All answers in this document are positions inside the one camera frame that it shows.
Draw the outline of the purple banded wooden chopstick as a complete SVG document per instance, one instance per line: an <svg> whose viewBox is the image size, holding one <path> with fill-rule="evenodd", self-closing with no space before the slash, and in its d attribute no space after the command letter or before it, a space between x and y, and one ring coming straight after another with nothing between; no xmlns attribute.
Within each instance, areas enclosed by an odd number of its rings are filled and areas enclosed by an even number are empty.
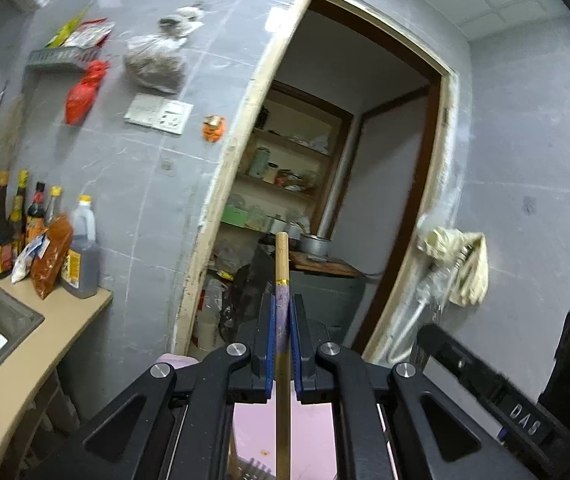
<svg viewBox="0 0 570 480"><path fill-rule="evenodd" d="M276 318L276 478L291 478L291 357L288 335L289 258L288 234L275 236Z"/></svg>

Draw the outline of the pink tablecloth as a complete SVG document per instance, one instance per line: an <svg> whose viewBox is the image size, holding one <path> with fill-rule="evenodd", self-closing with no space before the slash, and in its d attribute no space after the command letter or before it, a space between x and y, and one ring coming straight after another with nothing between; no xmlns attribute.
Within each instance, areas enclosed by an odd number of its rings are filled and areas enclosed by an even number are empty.
<svg viewBox="0 0 570 480"><path fill-rule="evenodd" d="M247 452L273 448L275 476L289 479L291 460L303 466L319 460L325 468L334 456L328 438L329 408L302 406L294 386L272 384L274 360L254 356L235 342L196 363L164 354L149 372L174 379L172 402L183 405L179 429L170 445L170 479L224 479L235 473L231 444Z"/></svg>

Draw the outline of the grey cabinet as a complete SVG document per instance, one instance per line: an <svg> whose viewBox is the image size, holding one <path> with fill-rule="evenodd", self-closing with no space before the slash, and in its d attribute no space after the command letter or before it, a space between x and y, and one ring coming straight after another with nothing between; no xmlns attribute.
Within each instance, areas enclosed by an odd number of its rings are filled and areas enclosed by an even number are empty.
<svg viewBox="0 0 570 480"><path fill-rule="evenodd" d="M250 260L242 293L244 320L257 318L261 299L274 287L275 260L265 246L258 246ZM361 304L365 288L363 276L330 274L320 270L303 270L289 263L291 296L303 298L311 320L323 323L329 339L342 344Z"/></svg>

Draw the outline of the cream rubber gloves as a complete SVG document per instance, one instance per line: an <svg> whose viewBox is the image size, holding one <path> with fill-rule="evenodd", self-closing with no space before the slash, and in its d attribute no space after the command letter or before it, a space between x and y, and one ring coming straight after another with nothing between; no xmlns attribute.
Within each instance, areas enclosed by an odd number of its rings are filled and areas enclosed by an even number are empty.
<svg viewBox="0 0 570 480"><path fill-rule="evenodd" d="M449 272L441 296L444 302L462 308L483 302L489 290L486 235L437 226L419 239L419 249Z"/></svg>

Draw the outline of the large oil jug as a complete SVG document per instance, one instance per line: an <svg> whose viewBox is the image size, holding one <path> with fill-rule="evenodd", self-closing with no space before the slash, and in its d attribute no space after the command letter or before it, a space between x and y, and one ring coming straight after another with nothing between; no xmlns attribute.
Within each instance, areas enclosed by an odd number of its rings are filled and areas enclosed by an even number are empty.
<svg viewBox="0 0 570 480"><path fill-rule="evenodd" d="M62 285L72 296L87 299L98 292L100 275L100 248L90 195L79 196L70 224L72 242L61 270Z"/></svg>

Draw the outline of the steel pot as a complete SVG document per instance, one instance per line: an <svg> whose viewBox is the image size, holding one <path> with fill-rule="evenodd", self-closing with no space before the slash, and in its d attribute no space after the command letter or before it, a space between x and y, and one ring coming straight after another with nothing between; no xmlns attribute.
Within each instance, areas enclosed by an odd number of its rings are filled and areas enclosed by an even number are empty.
<svg viewBox="0 0 570 480"><path fill-rule="evenodd" d="M315 234L302 234L299 246L300 250L307 255L325 258L328 256L331 241Z"/></svg>

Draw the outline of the orange sauce pouch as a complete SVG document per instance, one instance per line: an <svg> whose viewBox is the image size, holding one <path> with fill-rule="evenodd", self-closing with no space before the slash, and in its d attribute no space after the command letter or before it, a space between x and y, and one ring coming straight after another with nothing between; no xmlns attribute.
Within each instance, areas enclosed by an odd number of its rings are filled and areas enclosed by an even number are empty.
<svg viewBox="0 0 570 480"><path fill-rule="evenodd" d="M72 244L72 234L74 230L67 214L59 214L43 233L42 244L30 268L31 281L40 299L46 299L54 288Z"/></svg>

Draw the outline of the green box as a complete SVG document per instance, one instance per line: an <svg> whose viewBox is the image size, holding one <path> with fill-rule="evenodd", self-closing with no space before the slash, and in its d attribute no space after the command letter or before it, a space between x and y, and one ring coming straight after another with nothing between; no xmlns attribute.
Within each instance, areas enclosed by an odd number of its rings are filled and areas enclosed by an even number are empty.
<svg viewBox="0 0 570 480"><path fill-rule="evenodd" d="M238 226L243 228L247 222L248 210L238 208L232 205L224 207L221 221L230 224L230 226Z"/></svg>

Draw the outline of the dark soy sauce bottle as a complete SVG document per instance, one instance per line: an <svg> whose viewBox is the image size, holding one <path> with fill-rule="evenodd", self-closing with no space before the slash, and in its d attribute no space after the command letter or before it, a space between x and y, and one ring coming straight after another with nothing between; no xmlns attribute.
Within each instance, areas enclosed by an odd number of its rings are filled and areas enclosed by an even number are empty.
<svg viewBox="0 0 570 480"><path fill-rule="evenodd" d="M0 171L0 278L12 272L13 228L6 214L6 192L8 192L8 170Z"/></svg>

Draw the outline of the wooden storage shelf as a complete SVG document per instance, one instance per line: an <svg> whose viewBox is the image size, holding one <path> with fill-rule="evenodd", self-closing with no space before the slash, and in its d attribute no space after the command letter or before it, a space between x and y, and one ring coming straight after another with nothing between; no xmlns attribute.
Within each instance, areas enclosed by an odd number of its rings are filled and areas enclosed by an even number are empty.
<svg viewBox="0 0 570 480"><path fill-rule="evenodd" d="M352 122L347 110L274 81L225 204L248 210L245 226L233 228L268 233L297 224L320 233Z"/></svg>

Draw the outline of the red plastic bag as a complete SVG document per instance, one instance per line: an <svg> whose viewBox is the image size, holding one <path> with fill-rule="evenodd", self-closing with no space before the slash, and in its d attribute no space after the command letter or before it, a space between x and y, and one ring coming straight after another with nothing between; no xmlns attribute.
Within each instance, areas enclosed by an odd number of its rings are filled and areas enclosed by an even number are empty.
<svg viewBox="0 0 570 480"><path fill-rule="evenodd" d="M65 124L74 126L87 116L98 96L100 85L107 75L110 63L93 60L84 76L69 90L65 103Z"/></svg>

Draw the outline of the clear bag of dried goods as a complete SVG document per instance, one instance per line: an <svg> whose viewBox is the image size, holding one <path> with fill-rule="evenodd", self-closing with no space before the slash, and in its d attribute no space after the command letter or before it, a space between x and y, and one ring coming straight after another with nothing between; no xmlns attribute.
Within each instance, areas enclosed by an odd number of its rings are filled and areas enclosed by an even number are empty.
<svg viewBox="0 0 570 480"><path fill-rule="evenodd" d="M183 46L203 18L200 6L183 6L159 18L156 34L130 38L122 59L128 76L143 88L176 94L185 77Z"/></svg>

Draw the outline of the orange wall hook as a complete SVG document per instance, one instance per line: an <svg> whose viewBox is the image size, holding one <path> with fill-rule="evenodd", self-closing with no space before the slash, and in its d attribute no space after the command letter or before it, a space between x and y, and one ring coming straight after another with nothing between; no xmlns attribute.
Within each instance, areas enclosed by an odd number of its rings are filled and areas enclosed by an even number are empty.
<svg viewBox="0 0 570 480"><path fill-rule="evenodd" d="M203 122L203 136L207 142L218 142L225 131L227 121L220 115L207 115Z"/></svg>

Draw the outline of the white wall socket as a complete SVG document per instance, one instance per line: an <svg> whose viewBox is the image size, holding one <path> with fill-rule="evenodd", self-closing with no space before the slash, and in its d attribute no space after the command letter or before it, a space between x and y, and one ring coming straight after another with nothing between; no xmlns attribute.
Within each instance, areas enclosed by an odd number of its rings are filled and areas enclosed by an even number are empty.
<svg viewBox="0 0 570 480"><path fill-rule="evenodd" d="M126 111L124 121L181 136L192 110L193 105L186 102L138 93Z"/></svg>

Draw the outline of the grey wall shelf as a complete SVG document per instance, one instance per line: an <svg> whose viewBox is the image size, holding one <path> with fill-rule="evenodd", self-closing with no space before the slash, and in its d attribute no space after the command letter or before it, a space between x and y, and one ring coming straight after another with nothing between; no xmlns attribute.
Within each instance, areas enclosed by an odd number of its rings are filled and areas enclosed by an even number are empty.
<svg viewBox="0 0 570 480"><path fill-rule="evenodd" d="M58 47L32 51L28 56L26 66L31 70L46 72L82 72L89 64L99 57L99 47Z"/></svg>

